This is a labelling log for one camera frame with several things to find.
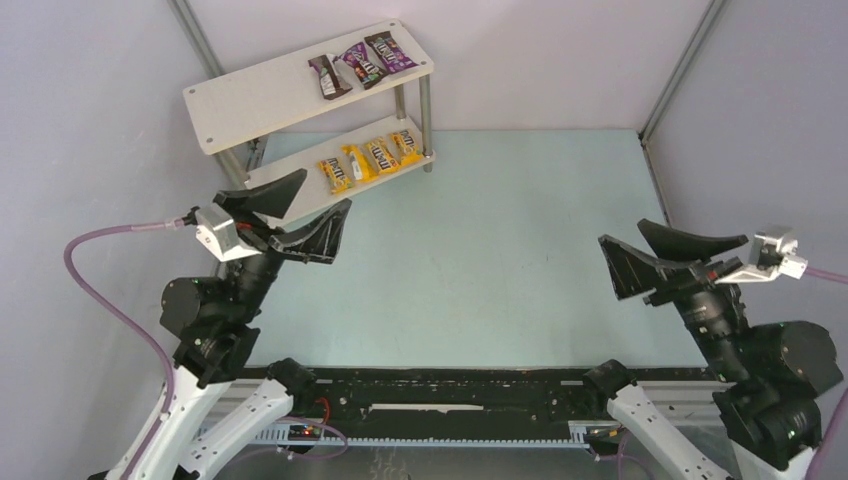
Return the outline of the yellow M&M bag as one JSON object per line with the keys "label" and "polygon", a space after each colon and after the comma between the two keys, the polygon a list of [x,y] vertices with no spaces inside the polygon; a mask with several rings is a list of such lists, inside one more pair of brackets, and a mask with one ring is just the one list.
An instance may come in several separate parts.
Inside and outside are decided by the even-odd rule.
{"label": "yellow M&M bag", "polygon": [[370,155],[373,167],[378,175],[389,175],[400,169],[400,163],[389,150],[383,137],[377,137],[366,142],[364,147]]}
{"label": "yellow M&M bag", "polygon": [[316,166],[325,175],[331,194],[338,195],[355,186],[354,180],[346,173],[337,157],[320,160]]}
{"label": "yellow M&M bag", "polygon": [[412,165],[424,158],[416,138],[409,129],[391,132],[389,138],[398,152],[398,161],[402,167]]}

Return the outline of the yellow candy bag barcode up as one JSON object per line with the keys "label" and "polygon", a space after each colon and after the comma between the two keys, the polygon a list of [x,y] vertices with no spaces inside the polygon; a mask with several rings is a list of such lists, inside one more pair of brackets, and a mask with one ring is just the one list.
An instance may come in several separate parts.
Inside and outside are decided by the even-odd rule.
{"label": "yellow candy bag barcode up", "polygon": [[376,171],[358,145],[343,145],[341,150],[350,162],[353,178],[357,183],[370,183],[377,179]]}

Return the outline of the brown M&M bag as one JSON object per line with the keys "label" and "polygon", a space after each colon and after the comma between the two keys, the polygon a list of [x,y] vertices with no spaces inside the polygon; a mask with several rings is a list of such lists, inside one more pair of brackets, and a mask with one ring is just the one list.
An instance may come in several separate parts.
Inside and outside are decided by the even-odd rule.
{"label": "brown M&M bag", "polygon": [[335,56],[322,54],[307,61],[318,75],[321,95],[325,100],[334,100],[346,95],[352,86],[336,71]]}

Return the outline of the purple M&M bag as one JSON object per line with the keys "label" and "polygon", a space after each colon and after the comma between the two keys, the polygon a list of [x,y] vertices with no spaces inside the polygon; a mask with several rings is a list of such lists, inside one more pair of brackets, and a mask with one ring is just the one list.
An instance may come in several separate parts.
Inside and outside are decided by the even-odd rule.
{"label": "purple M&M bag", "polygon": [[369,90],[388,76],[388,72],[374,64],[368,56],[368,50],[364,41],[360,41],[349,47],[341,55],[335,58],[353,70],[356,78],[365,90]]}
{"label": "purple M&M bag", "polygon": [[377,54],[389,74],[397,74],[418,66],[398,45],[390,31],[366,36],[364,41]]}

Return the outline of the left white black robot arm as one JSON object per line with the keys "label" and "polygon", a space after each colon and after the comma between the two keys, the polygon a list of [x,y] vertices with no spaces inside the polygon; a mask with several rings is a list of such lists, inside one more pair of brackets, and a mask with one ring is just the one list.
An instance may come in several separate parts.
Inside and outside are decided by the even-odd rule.
{"label": "left white black robot arm", "polygon": [[212,408],[239,378],[259,329],[262,303],[287,261],[332,263],[351,201],[343,199],[300,228],[276,226],[308,173],[298,169],[270,183],[220,191],[204,208],[169,222],[191,227],[226,271],[170,281],[161,297],[161,325],[178,340],[162,354],[165,381],[157,404],[106,479],[211,479],[266,426],[312,396],[314,374],[293,359],[273,363],[256,390],[203,430]]}

